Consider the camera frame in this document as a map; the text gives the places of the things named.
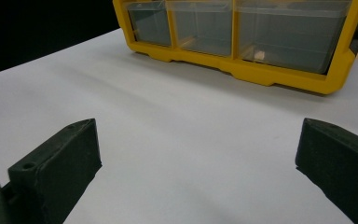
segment black background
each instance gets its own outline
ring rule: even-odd
[[[117,28],[111,0],[0,1],[0,71]]]

